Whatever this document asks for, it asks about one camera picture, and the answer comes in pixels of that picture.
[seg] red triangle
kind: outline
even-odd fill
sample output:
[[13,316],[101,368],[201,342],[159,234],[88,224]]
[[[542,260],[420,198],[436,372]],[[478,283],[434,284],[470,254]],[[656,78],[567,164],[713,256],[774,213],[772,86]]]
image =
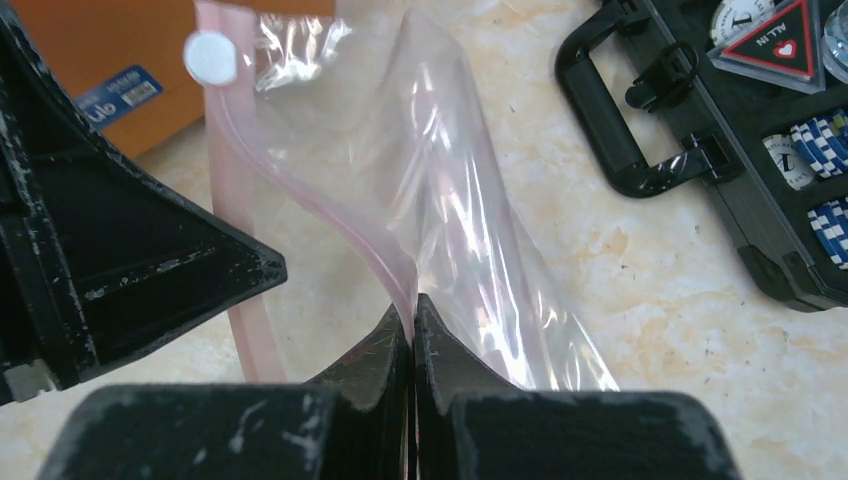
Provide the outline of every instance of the red triangle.
[[[786,27],[787,24],[795,28],[790,27],[792,31],[784,30],[775,33],[781,26]],[[723,48],[721,55],[770,70],[812,78],[815,75],[813,66],[815,53],[808,0],[795,0],[744,37]]]

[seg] poker set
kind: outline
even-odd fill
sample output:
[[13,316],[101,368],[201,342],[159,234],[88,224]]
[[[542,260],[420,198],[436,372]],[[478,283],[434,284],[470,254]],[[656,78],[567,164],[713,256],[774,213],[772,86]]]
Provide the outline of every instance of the poker set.
[[[844,3],[604,0],[555,63],[610,185],[646,198],[700,179],[757,286],[803,312],[848,306]],[[672,158],[645,159],[592,63],[613,33],[640,72],[624,108],[665,121]]]

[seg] transparent plastic bag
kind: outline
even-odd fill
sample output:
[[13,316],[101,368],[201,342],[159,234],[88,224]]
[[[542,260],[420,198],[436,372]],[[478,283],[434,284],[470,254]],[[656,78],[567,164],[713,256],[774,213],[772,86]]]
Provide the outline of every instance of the transparent plastic bag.
[[[274,207],[257,211],[274,189],[284,192],[364,260],[408,339],[420,291],[471,351],[521,388],[616,388],[510,206],[456,41],[399,2],[336,18],[196,5],[199,31],[223,34],[237,51],[235,80],[205,88],[216,214],[279,249],[303,219],[263,236]],[[274,188],[256,188],[251,167]],[[330,281],[321,268],[292,277]],[[269,295],[230,314],[248,380],[285,378],[273,331],[292,314]]]

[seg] black triangular part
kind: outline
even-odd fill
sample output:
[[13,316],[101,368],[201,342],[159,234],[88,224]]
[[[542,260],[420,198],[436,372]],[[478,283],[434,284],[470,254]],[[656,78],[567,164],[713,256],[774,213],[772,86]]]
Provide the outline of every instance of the black triangular part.
[[815,75],[809,0],[792,4],[722,49],[723,57],[775,72]]
[[11,368],[67,388],[285,279],[92,129],[0,0],[0,397],[22,395]]

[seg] blue label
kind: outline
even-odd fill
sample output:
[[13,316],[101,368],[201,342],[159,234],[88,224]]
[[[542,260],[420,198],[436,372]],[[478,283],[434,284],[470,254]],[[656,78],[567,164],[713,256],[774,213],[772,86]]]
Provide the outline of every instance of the blue label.
[[77,108],[98,130],[108,127],[162,93],[162,86],[138,65],[124,70],[76,99]]

